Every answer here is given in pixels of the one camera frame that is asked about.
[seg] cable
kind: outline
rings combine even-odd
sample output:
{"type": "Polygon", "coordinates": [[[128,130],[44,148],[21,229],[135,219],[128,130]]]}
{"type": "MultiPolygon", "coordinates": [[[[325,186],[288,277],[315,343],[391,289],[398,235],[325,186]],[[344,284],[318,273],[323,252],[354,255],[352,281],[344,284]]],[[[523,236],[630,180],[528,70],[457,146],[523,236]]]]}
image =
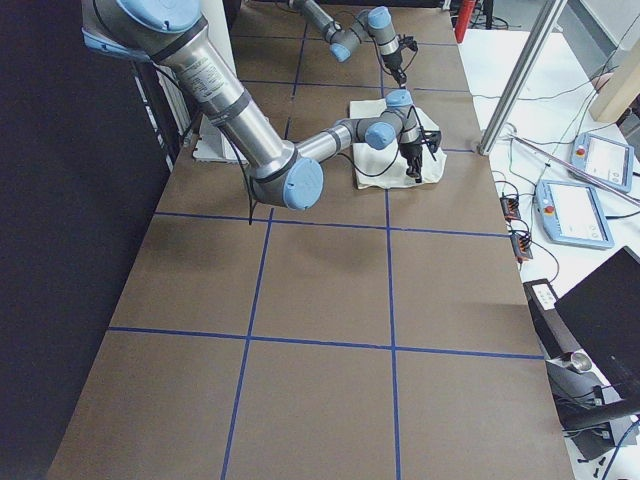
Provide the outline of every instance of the cable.
{"type": "MultiPolygon", "coordinates": [[[[603,75],[607,69],[607,66],[609,65],[609,62],[611,61],[611,59],[613,58],[613,56],[618,52],[618,50],[620,49],[620,46],[622,45],[622,42],[624,41],[624,39],[626,38],[626,36],[629,34],[629,31],[631,30],[631,28],[633,28],[633,26],[636,24],[636,22],[638,21],[638,19],[640,19],[640,13],[638,15],[636,15],[636,17],[633,19],[633,21],[631,22],[631,24],[629,25],[629,27],[627,28],[627,30],[624,32],[624,34],[622,35],[622,37],[620,38],[620,41],[618,42],[618,44],[616,45],[616,48],[609,54],[609,56],[607,57],[604,65],[602,66],[602,68],[600,69],[600,72],[595,75],[593,78],[597,78],[601,75],[603,75]]],[[[607,80],[606,82],[604,82],[602,85],[600,85],[596,90],[594,90],[593,92],[591,92],[589,95],[587,95],[587,97],[584,99],[584,101],[582,102],[582,104],[580,105],[580,108],[578,109],[578,112],[576,113],[576,115],[573,117],[573,119],[571,120],[571,122],[569,123],[569,125],[567,125],[567,128],[565,129],[565,131],[562,133],[561,137],[560,137],[560,141],[557,142],[536,142],[536,141],[531,141],[528,139],[525,139],[527,141],[529,141],[530,143],[533,143],[535,145],[555,145],[556,147],[554,148],[553,152],[555,153],[556,149],[560,146],[560,145],[571,145],[573,144],[573,142],[575,142],[575,140],[578,138],[578,136],[580,135],[580,129],[582,128],[582,124],[584,123],[584,119],[586,118],[587,115],[587,111],[589,110],[589,105],[591,104],[591,102],[593,101],[593,99],[595,99],[597,93],[599,93],[602,88],[609,82],[609,80],[607,80]],[[567,132],[569,131],[569,129],[571,128],[571,125],[573,125],[573,123],[577,120],[578,116],[580,115],[580,112],[582,112],[582,109],[584,108],[584,112],[582,113],[582,118],[580,120],[580,123],[578,125],[578,129],[576,132],[575,137],[573,138],[573,140],[569,141],[569,142],[565,142],[563,141],[564,136],[567,134],[567,132]]],[[[606,128],[609,127],[611,125],[615,124],[615,122],[612,122],[610,124],[601,126],[601,127],[597,127],[591,130],[587,130],[587,132],[593,132],[596,130],[600,130],[602,128],[606,128]]]]}
{"type": "Polygon", "coordinates": [[[531,243],[533,243],[537,247],[540,247],[545,252],[547,252],[551,256],[551,258],[553,258],[553,261],[556,263],[556,274],[553,276],[553,278],[551,280],[549,280],[549,283],[553,283],[556,280],[556,278],[558,278],[558,275],[560,275],[560,262],[558,261],[558,259],[556,258],[556,256],[553,253],[551,253],[549,250],[547,250],[546,247],[543,247],[538,242],[534,242],[533,240],[531,240],[531,243]]]}
{"type": "Polygon", "coordinates": [[[200,114],[202,112],[200,111],[200,109],[198,108],[196,110],[196,113],[193,115],[193,118],[191,119],[191,121],[189,122],[189,125],[187,125],[187,128],[184,129],[184,132],[182,132],[182,135],[180,135],[180,143],[183,143],[186,138],[187,135],[189,135],[189,132],[193,129],[193,127],[195,126],[195,124],[198,122],[198,120],[201,118],[200,114]]]}
{"type": "MultiPolygon", "coordinates": [[[[614,387],[614,385],[605,385],[604,387],[600,387],[600,390],[605,390],[607,388],[613,388],[613,387],[614,387]]],[[[583,397],[586,397],[586,396],[589,396],[589,395],[595,395],[595,394],[594,394],[593,391],[591,391],[591,392],[583,393],[582,395],[576,395],[576,396],[571,397],[571,398],[578,399],[578,398],[583,398],[583,397]]]]}
{"type": "Polygon", "coordinates": [[[227,139],[227,141],[229,142],[229,145],[231,145],[231,149],[233,150],[233,153],[236,156],[236,160],[238,160],[238,165],[240,165],[240,170],[242,171],[242,179],[244,180],[244,187],[247,192],[247,198],[249,200],[249,225],[251,225],[253,223],[253,212],[255,211],[256,206],[258,205],[258,201],[257,200],[255,202],[253,201],[253,195],[251,195],[249,178],[247,177],[247,172],[244,169],[244,165],[242,165],[242,159],[240,158],[240,153],[238,153],[238,149],[236,148],[234,143],[231,141],[231,138],[229,138],[229,135],[227,134],[227,132],[225,132],[221,128],[219,130],[220,130],[220,133],[224,135],[224,138],[227,139]]]}
{"type": "Polygon", "coordinates": [[[174,87],[176,87],[178,90],[180,90],[182,93],[184,93],[185,95],[189,95],[191,96],[191,93],[189,93],[188,91],[186,91],[178,82],[176,82],[176,80],[169,75],[167,72],[165,72],[164,70],[162,70],[161,68],[159,68],[157,65],[154,65],[153,68],[155,69],[156,72],[158,72],[160,75],[162,75],[163,77],[165,77],[167,80],[169,80],[174,87]]]}
{"type": "Polygon", "coordinates": [[[512,187],[516,191],[516,193],[515,193],[516,198],[520,195],[520,192],[518,191],[518,187],[516,187],[511,182],[508,182],[506,180],[495,180],[493,183],[502,183],[502,184],[505,184],[505,185],[509,185],[510,187],[512,187]]]}
{"type": "MultiPolygon", "coordinates": [[[[618,67],[611,67],[609,70],[607,70],[604,73],[611,73],[613,70],[615,70],[618,67]]],[[[518,101],[521,102],[534,102],[534,101],[538,101],[538,100],[553,100],[554,98],[558,98],[562,95],[565,95],[567,93],[571,93],[571,92],[575,92],[576,90],[580,89],[581,87],[584,87],[585,85],[590,84],[596,77],[598,77],[600,75],[596,74],[593,75],[592,77],[590,77],[586,82],[581,83],[580,85],[578,85],[577,87],[573,87],[570,88],[569,90],[563,90],[562,92],[558,92],[555,95],[549,95],[549,96],[544,96],[544,97],[525,97],[525,98],[518,98],[518,101]]],[[[480,97],[480,98],[487,98],[489,100],[495,100],[498,98],[502,98],[502,95],[494,95],[494,96],[488,96],[488,95],[471,95],[472,97],[480,97]]]]}
{"type": "Polygon", "coordinates": [[[382,71],[384,73],[386,73],[387,75],[389,75],[390,77],[393,77],[393,75],[391,74],[391,72],[389,70],[386,69],[386,67],[384,66],[384,64],[382,63],[382,58],[380,58],[380,50],[378,49],[378,44],[375,42],[373,42],[373,46],[376,49],[376,58],[378,59],[378,65],[380,65],[380,68],[382,69],[382,71]]]}
{"type": "Polygon", "coordinates": [[[404,67],[404,73],[407,73],[407,71],[409,70],[409,67],[411,67],[411,64],[413,63],[413,59],[416,58],[416,55],[418,55],[418,51],[417,50],[415,52],[413,52],[413,55],[409,59],[409,62],[407,63],[407,66],[404,67]]]}
{"type": "Polygon", "coordinates": [[[387,173],[387,171],[393,166],[393,164],[396,163],[396,160],[398,159],[398,154],[399,153],[400,153],[400,146],[398,146],[398,149],[396,150],[396,154],[393,157],[393,160],[391,161],[391,163],[389,165],[387,165],[384,168],[384,170],[382,170],[380,173],[376,173],[376,174],[371,174],[371,173],[363,172],[362,170],[360,170],[360,168],[356,165],[356,162],[354,162],[353,159],[349,155],[347,155],[346,153],[338,152],[334,156],[346,158],[349,161],[349,163],[351,165],[353,165],[353,168],[355,168],[356,171],[358,173],[360,173],[361,175],[364,175],[365,177],[369,177],[369,178],[375,178],[375,177],[380,177],[380,176],[384,175],[385,173],[387,173]]]}
{"type": "Polygon", "coordinates": [[[535,189],[536,189],[536,184],[535,183],[533,183],[528,178],[523,177],[522,175],[519,175],[519,174],[517,174],[516,172],[513,171],[513,138],[511,138],[511,140],[509,141],[509,172],[511,172],[516,177],[524,180],[525,182],[530,183],[533,186],[533,190],[535,192],[535,189]]]}
{"type": "Polygon", "coordinates": [[[624,434],[620,438],[620,441],[616,445],[615,450],[613,451],[613,455],[611,455],[611,460],[609,460],[609,464],[607,465],[607,469],[604,471],[604,474],[602,475],[601,480],[607,480],[607,475],[609,475],[609,470],[611,470],[611,467],[613,466],[613,462],[615,461],[616,457],[618,456],[618,452],[620,451],[620,447],[622,447],[622,444],[624,443],[626,438],[631,433],[631,430],[633,430],[638,425],[640,425],[640,419],[636,420],[631,425],[629,425],[629,428],[627,428],[627,430],[624,432],[624,434]]]}
{"type": "Polygon", "coordinates": [[[607,220],[620,220],[623,218],[635,217],[638,214],[640,214],[640,210],[638,210],[637,212],[629,213],[628,215],[607,215],[604,218],[606,218],[607,220]]]}
{"type": "Polygon", "coordinates": [[[498,173],[498,174],[502,175],[502,179],[503,180],[507,179],[507,176],[504,173],[502,173],[500,170],[491,170],[491,173],[498,173]]]}
{"type": "Polygon", "coordinates": [[[280,2],[273,2],[273,4],[276,6],[276,8],[277,8],[278,10],[282,10],[283,12],[287,12],[287,13],[296,13],[296,14],[300,13],[300,12],[298,12],[297,10],[291,10],[290,8],[286,8],[286,7],[281,6],[281,5],[280,5],[280,2]]]}

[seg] white cloth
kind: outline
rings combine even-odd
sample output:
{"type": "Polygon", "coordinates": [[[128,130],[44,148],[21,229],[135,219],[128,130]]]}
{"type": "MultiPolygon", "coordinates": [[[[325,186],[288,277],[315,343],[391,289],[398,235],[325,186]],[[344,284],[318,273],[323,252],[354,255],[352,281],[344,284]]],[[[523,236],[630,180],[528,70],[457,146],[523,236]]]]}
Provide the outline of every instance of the white cloth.
{"type": "MultiPolygon", "coordinates": [[[[368,118],[377,117],[387,108],[384,99],[380,100],[362,100],[353,101],[349,105],[350,118],[368,118]]],[[[419,107],[416,107],[418,117],[422,122],[422,126],[426,130],[439,130],[436,125],[419,107]]],[[[375,150],[366,143],[353,144],[353,161],[360,170],[366,173],[376,174],[384,170],[393,160],[398,149],[398,143],[393,143],[384,150],[375,150]]],[[[438,149],[434,154],[436,161],[433,161],[431,153],[429,153],[426,145],[422,147],[422,181],[423,183],[437,183],[444,173],[444,165],[447,155],[438,149]]],[[[422,185],[416,183],[413,178],[406,174],[407,161],[398,153],[393,166],[379,177],[367,177],[356,170],[356,179],[358,188],[367,187],[380,188],[409,188],[422,185]]]]}

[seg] blue tape line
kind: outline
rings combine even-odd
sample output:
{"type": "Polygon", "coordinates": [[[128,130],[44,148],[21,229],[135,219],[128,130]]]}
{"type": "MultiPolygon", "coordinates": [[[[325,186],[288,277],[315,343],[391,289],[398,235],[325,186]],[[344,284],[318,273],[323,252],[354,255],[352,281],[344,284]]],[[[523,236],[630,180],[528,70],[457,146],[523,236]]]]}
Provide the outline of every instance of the blue tape line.
{"type": "Polygon", "coordinates": [[[242,385],[244,383],[244,374],[247,368],[247,359],[249,357],[249,345],[251,344],[251,333],[253,332],[253,324],[256,318],[256,311],[258,309],[258,299],[260,298],[260,287],[262,284],[262,274],[264,273],[264,265],[267,259],[267,251],[269,249],[269,236],[271,235],[271,220],[273,219],[274,209],[271,209],[269,213],[269,223],[267,224],[267,231],[264,235],[264,245],[262,246],[262,257],[260,258],[260,268],[258,269],[258,278],[256,280],[256,290],[253,296],[253,304],[251,306],[251,317],[249,318],[249,327],[247,328],[247,337],[244,343],[244,352],[242,354],[242,364],[240,365],[240,375],[238,377],[238,386],[236,387],[236,396],[233,402],[233,412],[231,414],[231,424],[229,426],[229,434],[227,436],[227,447],[224,453],[224,462],[222,464],[222,473],[220,474],[220,480],[225,480],[227,477],[227,469],[229,467],[229,458],[231,456],[231,446],[233,444],[233,434],[236,427],[236,419],[238,416],[238,409],[240,406],[240,397],[242,395],[242,385]]]}
{"type": "Polygon", "coordinates": [[[440,42],[418,42],[418,45],[429,45],[432,47],[457,47],[457,43],[440,43],[440,42]]]}
{"type": "Polygon", "coordinates": [[[449,88],[422,88],[422,87],[413,87],[413,90],[418,92],[443,92],[443,93],[468,93],[471,95],[469,90],[455,90],[449,88]]]}
{"type": "Polygon", "coordinates": [[[294,345],[318,345],[322,347],[342,347],[342,348],[360,348],[367,350],[391,350],[389,345],[376,345],[373,343],[352,343],[352,342],[334,342],[330,340],[307,340],[302,338],[280,338],[253,336],[252,341],[255,342],[271,342],[271,343],[289,343],[294,345]]]}
{"type": "Polygon", "coordinates": [[[346,87],[346,88],[375,88],[378,89],[377,85],[352,85],[350,83],[338,84],[338,83],[311,83],[311,82],[299,82],[299,86],[307,86],[307,87],[346,87]]]}
{"type": "Polygon", "coordinates": [[[440,355],[458,355],[466,357],[514,358],[520,360],[544,360],[542,355],[524,353],[480,352],[473,350],[449,350],[446,348],[396,347],[399,352],[434,353],[440,355]]]}
{"type": "Polygon", "coordinates": [[[304,44],[307,40],[308,29],[309,29],[309,24],[305,23],[304,33],[302,34],[302,41],[300,42],[300,54],[298,55],[298,66],[296,67],[296,78],[293,81],[293,92],[291,93],[291,98],[295,98],[296,92],[298,91],[298,82],[300,81],[300,70],[302,68],[302,56],[304,54],[304,44]]]}
{"type": "Polygon", "coordinates": [[[230,333],[213,333],[213,332],[197,332],[192,330],[166,330],[159,328],[140,328],[140,327],[109,327],[110,332],[128,332],[128,333],[150,333],[155,335],[175,335],[183,337],[207,337],[207,338],[224,338],[230,340],[246,340],[245,335],[233,335],[230,333]]]}
{"type": "Polygon", "coordinates": [[[466,235],[471,237],[509,238],[509,234],[507,233],[459,232],[456,230],[434,230],[430,228],[405,228],[405,227],[390,227],[390,229],[396,232],[433,233],[436,235],[466,235]]]}
{"type": "MultiPolygon", "coordinates": [[[[155,215],[162,217],[186,217],[186,218],[204,218],[208,220],[233,220],[241,222],[249,222],[249,217],[234,217],[230,215],[206,215],[204,213],[179,213],[179,212],[156,212],[155,215]]],[[[267,223],[266,218],[254,218],[254,222],[267,223]]]]}
{"type": "Polygon", "coordinates": [[[442,151],[445,152],[445,153],[447,153],[447,152],[476,153],[475,151],[471,150],[470,148],[443,148],[442,151]]]}
{"type": "Polygon", "coordinates": [[[393,252],[391,250],[391,205],[389,190],[384,191],[384,206],[387,230],[387,272],[389,276],[389,327],[391,331],[391,378],[393,388],[393,431],[395,437],[396,480],[402,479],[402,457],[400,454],[400,405],[398,400],[398,365],[396,355],[396,320],[393,296],[393,252]]]}
{"type": "Polygon", "coordinates": [[[242,83],[264,83],[264,84],[274,84],[274,85],[293,85],[294,82],[285,82],[282,80],[251,80],[251,79],[242,79],[240,80],[242,83]]]}
{"type": "Polygon", "coordinates": [[[333,227],[333,228],[354,228],[365,230],[386,230],[386,227],[377,225],[350,225],[347,223],[318,223],[318,222],[305,222],[302,220],[274,220],[273,223],[279,223],[282,225],[305,225],[313,227],[333,227]]]}
{"type": "MultiPolygon", "coordinates": [[[[305,338],[281,338],[281,337],[268,337],[268,336],[251,336],[236,335],[231,333],[215,333],[215,332],[201,332],[196,330],[171,330],[161,328],[142,328],[142,327],[109,327],[107,330],[111,332],[124,332],[124,333],[140,333],[150,335],[173,335],[184,337],[207,337],[207,338],[221,338],[225,340],[251,340],[256,342],[266,343],[292,343],[297,345],[318,345],[325,347],[338,347],[338,348],[358,348],[365,350],[391,350],[391,345],[376,345],[373,343],[355,343],[355,342],[339,342],[331,340],[313,340],[305,338]]],[[[502,353],[502,352],[482,352],[474,350],[453,350],[445,348],[429,348],[429,347],[403,347],[396,345],[395,350],[398,352],[416,352],[416,353],[432,353],[440,355],[458,355],[466,357],[492,357],[492,358],[516,358],[524,360],[544,360],[542,355],[531,355],[524,353],[502,353]]]]}
{"type": "MultiPolygon", "coordinates": [[[[225,216],[225,215],[205,215],[200,213],[178,213],[178,212],[156,212],[156,215],[160,216],[170,216],[170,217],[186,217],[186,218],[202,218],[208,220],[232,220],[232,221],[242,221],[248,222],[249,219],[247,217],[233,217],[233,216],[225,216]]],[[[489,232],[465,232],[465,231],[456,231],[456,230],[436,230],[431,228],[411,228],[411,227],[386,227],[379,225],[355,225],[348,223],[319,223],[319,222],[305,222],[302,220],[278,220],[278,219],[264,219],[264,218],[254,218],[254,222],[258,223],[277,223],[282,225],[302,225],[302,226],[312,226],[312,227],[331,227],[331,228],[354,228],[361,230],[386,230],[389,228],[391,231],[397,232],[411,232],[411,233],[432,233],[436,235],[466,235],[471,237],[497,237],[497,238],[509,238],[509,235],[506,233],[489,233],[489,232]]]]}
{"type": "Polygon", "coordinates": [[[287,37],[287,36],[279,36],[279,35],[247,35],[247,34],[233,34],[230,35],[231,38],[272,38],[274,40],[302,40],[302,37],[287,37]]]}

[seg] electronic device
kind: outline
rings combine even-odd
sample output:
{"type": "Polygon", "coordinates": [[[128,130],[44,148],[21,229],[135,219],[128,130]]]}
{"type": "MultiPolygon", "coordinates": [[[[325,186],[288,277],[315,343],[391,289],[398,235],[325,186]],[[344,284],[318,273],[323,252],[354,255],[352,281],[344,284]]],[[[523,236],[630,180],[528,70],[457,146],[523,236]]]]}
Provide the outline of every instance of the electronic device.
{"type": "Polygon", "coordinates": [[[535,201],[552,242],[597,249],[613,247],[613,236],[591,185],[541,180],[535,201]]]}
{"type": "Polygon", "coordinates": [[[640,412],[638,278],[640,258],[624,247],[561,298],[546,279],[523,285],[560,421],[587,460],[636,443],[637,427],[625,432],[640,412]]]}
{"type": "Polygon", "coordinates": [[[571,164],[624,193],[631,191],[634,148],[590,133],[573,144],[571,164]]]}
{"type": "Polygon", "coordinates": [[[620,396],[640,395],[640,258],[616,252],[556,302],[556,309],[620,396]]]}

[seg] black cable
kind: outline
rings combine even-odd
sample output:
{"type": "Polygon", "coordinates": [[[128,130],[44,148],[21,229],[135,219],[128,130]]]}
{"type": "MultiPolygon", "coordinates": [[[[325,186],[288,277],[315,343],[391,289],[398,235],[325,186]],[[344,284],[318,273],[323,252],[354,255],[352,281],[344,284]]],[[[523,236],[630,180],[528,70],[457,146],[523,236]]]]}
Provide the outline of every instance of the black cable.
{"type": "MultiPolygon", "coordinates": [[[[615,70],[618,67],[611,67],[609,70],[607,70],[604,73],[610,73],[613,70],[615,70]]],[[[598,77],[600,75],[595,74],[592,77],[590,77],[586,82],[581,83],[580,85],[578,85],[577,87],[573,87],[570,88],[569,90],[563,90],[562,92],[558,92],[555,95],[548,95],[548,96],[544,96],[544,97],[525,97],[525,98],[518,98],[519,102],[534,102],[534,101],[538,101],[538,100],[553,100],[554,98],[558,98],[562,95],[565,95],[567,93],[571,93],[571,92],[575,92],[576,90],[578,90],[581,87],[584,87],[585,85],[590,84],[596,77],[598,77]]],[[[502,98],[502,95],[494,95],[494,96],[488,96],[488,95],[472,95],[472,97],[480,97],[480,98],[487,98],[489,100],[495,100],[498,98],[502,98]]]]}
{"type": "Polygon", "coordinates": [[[167,72],[165,72],[164,70],[162,70],[161,68],[159,68],[157,65],[154,65],[153,68],[156,70],[156,72],[158,72],[160,75],[162,75],[163,77],[165,77],[167,80],[169,80],[174,87],[176,87],[178,90],[180,90],[182,93],[184,93],[185,95],[189,95],[191,96],[191,93],[188,92],[187,90],[185,90],[178,82],[176,82],[176,80],[169,75],[167,72]]]}
{"type": "Polygon", "coordinates": [[[529,143],[533,143],[534,145],[538,145],[538,146],[544,146],[544,145],[573,145],[573,143],[576,141],[576,139],[580,136],[580,134],[582,133],[591,133],[591,132],[595,132],[597,130],[602,130],[603,128],[608,128],[611,125],[615,125],[616,122],[611,122],[611,123],[607,123],[606,125],[603,125],[601,127],[596,127],[596,128],[590,128],[589,130],[585,130],[584,132],[580,132],[579,134],[577,134],[573,140],[567,141],[567,142],[558,142],[558,141],[551,141],[551,142],[537,142],[535,140],[531,140],[529,138],[523,138],[523,137],[518,137],[521,140],[526,140],[529,143]]]}
{"type": "Polygon", "coordinates": [[[189,132],[193,129],[193,127],[195,126],[197,121],[200,119],[200,113],[202,113],[202,112],[198,108],[198,110],[196,110],[195,115],[193,116],[193,118],[189,122],[189,125],[187,125],[187,128],[185,128],[184,132],[182,132],[182,135],[180,135],[180,143],[185,141],[185,139],[187,138],[187,135],[189,135],[189,132]]]}
{"type": "Polygon", "coordinates": [[[224,138],[227,139],[227,141],[229,142],[229,145],[231,145],[231,149],[233,150],[233,153],[236,156],[236,160],[238,160],[238,165],[240,165],[240,170],[242,171],[242,179],[244,181],[244,187],[247,192],[247,198],[249,200],[249,225],[251,225],[253,223],[253,212],[255,211],[256,206],[258,205],[258,201],[257,200],[255,202],[253,201],[253,195],[251,195],[251,186],[249,184],[249,178],[247,177],[247,172],[244,169],[244,165],[242,165],[242,159],[240,158],[240,153],[238,153],[238,149],[236,148],[234,143],[231,141],[231,138],[229,137],[229,135],[227,135],[227,132],[225,132],[221,128],[219,130],[220,130],[220,133],[224,136],[224,138]]]}
{"type": "Polygon", "coordinates": [[[502,183],[505,185],[509,185],[510,187],[513,187],[513,189],[516,191],[516,196],[519,196],[520,192],[518,191],[518,187],[516,187],[513,183],[508,182],[506,180],[494,180],[493,183],[502,183]]]}
{"type": "Polygon", "coordinates": [[[286,8],[286,7],[281,6],[281,5],[280,5],[280,2],[273,2],[273,4],[276,6],[276,8],[277,8],[278,10],[282,10],[283,12],[287,12],[287,13],[296,13],[296,14],[300,13],[300,12],[298,12],[297,10],[292,10],[292,9],[290,9],[290,8],[286,8]]]}
{"type": "Polygon", "coordinates": [[[380,65],[380,68],[382,69],[382,71],[384,73],[386,73],[387,75],[389,75],[390,77],[393,77],[393,75],[391,74],[391,72],[389,70],[386,69],[386,67],[384,66],[384,63],[382,62],[382,58],[380,57],[380,50],[378,49],[378,44],[375,42],[373,42],[373,46],[376,49],[376,58],[378,59],[378,65],[380,65]]]}
{"type": "Polygon", "coordinates": [[[551,280],[549,280],[549,283],[553,283],[556,278],[558,278],[558,275],[560,275],[560,262],[558,261],[558,259],[556,258],[556,256],[551,253],[549,250],[547,250],[545,247],[543,247],[542,245],[540,245],[538,242],[534,242],[533,240],[531,241],[531,243],[533,243],[534,245],[540,247],[541,249],[543,249],[545,252],[547,252],[551,258],[553,258],[553,261],[556,262],[556,274],[553,276],[553,278],[551,280]]]}
{"type": "Polygon", "coordinates": [[[502,175],[503,180],[507,179],[507,176],[504,173],[502,173],[500,170],[491,170],[491,173],[499,173],[500,175],[502,175]]]}
{"type": "MultiPolygon", "coordinates": [[[[631,24],[629,25],[629,27],[627,28],[627,30],[624,32],[624,34],[622,35],[622,37],[620,38],[620,41],[618,42],[618,44],[616,45],[616,48],[609,54],[609,56],[607,57],[604,65],[602,66],[600,73],[598,75],[601,76],[604,74],[605,70],[607,69],[607,65],[609,65],[609,62],[611,61],[611,59],[613,58],[613,56],[618,52],[618,50],[620,49],[620,46],[622,45],[622,42],[624,41],[624,39],[626,38],[627,34],[629,33],[629,31],[631,30],[631,28],[635,25],[635,23],[638,21],[638,19],[640,19],[640,13],[638,15],[636,15],[636,17],[633,19],[633,22],[631,22],[631,24]]],[[[575,140],[578,138],[578,136],[580,135],[580,129],[582,128],[582,124],[584,123],[584,119],[587,116],[587,111],[589,110],[589,105],[591,104],[591,102],[596,98],[596,95],[602,90],[602,88],[609,82],[610,79],[608,79],[606,82],[604,82],[602,85],[600,85],[593,93],[589,94],[587,96],[587,98],[585,99],[584,102],[582,102],[582,106],[580,107],[580,109],[578,110],[578,113],[576,114],[576,116],[571,120],[571,123],[569,123],[569,125],[567,126],[567,128],[565,129],[565,131],[563,132],[562,136],[560,137],[560,140],[562,140],[564,138],[564,136],[567,134],[567,132],[569,131],[569,128],[571,128],[571,125],[573,125],[573,122],[575,122],[576,118],[578,117],[578,115],[580,114],[580,110],[582,110],[582,108],[584,107],[584,112],[582,114],[582,119],[580,120],[580,124],[578,125],[578,129],[576,130],[576,135],[573,138],[573,140],[571,142],[569,142],[569,144],[572,144],[573,142],[575,142],[575,140]]],[[[556,148],[561,145],[561,144],[566,144],[565,142],[557,142],[556,143],[556,148]]]]}
{"type": "Polygon", "coordinates": [[[407,63],[407,66],[404,67],[404,73],[407,73],[407,71],[409,70],[409,67],[411,67],[411,64],[413,63],[413,59],[416,58],[416,55],[418,55],[418,50],[413,52],[413,55],[409,59],[409,62],[407,63]]]}
{"type": "Polygon", "coordinates": [[[640,214],[640,210],[634,213],[629,213],[628,215],[607,215],[604,218],[606,218],[607,220],[620,220],[622,218],[635,217],[638,214],[640,214]]]}
{"type": "Polygon", "coordinates": [[[409,112],[407,114],[407,118],[411,115],[411,112],[413,111],[413,114],[416,116],[416,121],[418,122],[418,127],[420,128],[420,145],[427,145],[427,150],[429,151],[429,155],[431,155],[431,158],[433,159],[434,162],[437,162],[438,159],[436,158],[435,154],[431,151],[431,148],[428,145],[428,141],[426,138],[426,129],[424,128],[424,125],[422,125],[422,120],[420,120],[420,115],[418,115],[418,110],[416,110],[416,106],[415,105],[411,105],[411,107],[409,107],[409,112]]]}
{"type": "Polygon", "coordinates": [[[509,172],[511,172],[513,175],[515,175],[516,177],[524,180],[525,182],[530,183],[533,186],[533,190],[535,191],[536,189],[536,184],[533,183],[531,180],[529,180],[526,177],[523,177],[522,175],[517,174],[516,172],[513,171],[513,137],[511,138],[511,140],[509,141],[509,172]]]}
{"type": "Polygon", "coordinates": [[[385,173],[387,173],[389,171],[389,169],[393,166],[393,164],[396,163],[396,160],[398,159],[398,154],[399,153],[400,153],[400,146],[398,146],[398,149],[396,150],[396,154],[393,157],[393,160],[391,161],[391,163],[389,165],[387,165],[384,168],[384,170],[382,170],[380,173],[376,173],[376,174],[371,174],[371,173],[363,172],[362,170],[360,170],[360,168],[356,165],[356,162],[354,162],[353,159],[349,155],[347,155],[346,153],[338,152],[334,156],[346,158],[349,161],[349,163],[351,165],[353,165],[353,168],[356,169],[356,171],[358,173],[360,173],[361,175],[364,175],[365,177],[369,177],[369,178],[375,178],[375,177],[380,177],[380,176],[384,175],[385,173]]]}
{"type": "Polygon", "coordinates": [[[609,470],[611,470],[611,467],[613,466],[613,462],[615,461],[616,457],[618,456],[618,452],[620,451],[620,447],[622,447],[622,444],[624,443],[626,438],[629,436],[631,431],[635,427],[637,427],[638,425],[640,425],[640,420],[636,420],[635,422],[633,422],[631,425],[629,425],[629,428],[627,428],[627,430],[624,432],[624,434],[620,438],[620,441],[616,445],[615,450],[613,451],[613,455],[611,455],[611,460],[609,460],[609,464],[607,465],[607,469],[602,474],[601,480],[607,480],[607,475],[609,475],[609,470]]]}
{"type": "MultiPolygon", "coordinates": [[[[171,82],[171,84],[174,87],[176,87],[178,90],[180,90],[180,92],[183,95],[187,95],[187,96],[191,97],[191,93],[189,91],[185,90],[178,82],[176,82],[176,80],[173,77],[171,77],[171,75],[169,75],[167,72],[165,72],[161,68],[158,68],[157,65],[153,65],[153,68],[155,69],[156,72],[158,72],[160,75],[165,77],[169,82],[171,82]]],[[[200,108],[198,107],[198,110],[196,110],[196,113],[193,115],[193,118],[189,121],[189,125],[187,125],[187,127],[182,132],[182,135],[180,135],[180,143],[184,142],[185,138],[187,138],[187,135],[189,134],[189,132],[191,131],[193,126],[196,124],[196,121],[198,120],[198,118],[200,116],[200,113],[201,113],[200,112],[200,108]]]]}
{"type": "MultiPolygon", "coordinates": [[[[613,385],[605,385],[604,387],[600,387],[600,389],[601,389],[601,390],[605,390],[605,389],[607,389],[607,388],[613,388],[613,385]]],[[[582,395],[576,395],[576,396],[573,396],[573,397],[571,397],[571,398],[573,398],[574,400],[576,400],[576,399],[578,399],[578,398],[587,397],[587,396],[589,396],[589,395],[594,395],[593,390],[592,390],[592,391],[590,391],[590,392],[587,392],[587,393],[583,393],[582,395]]]]}

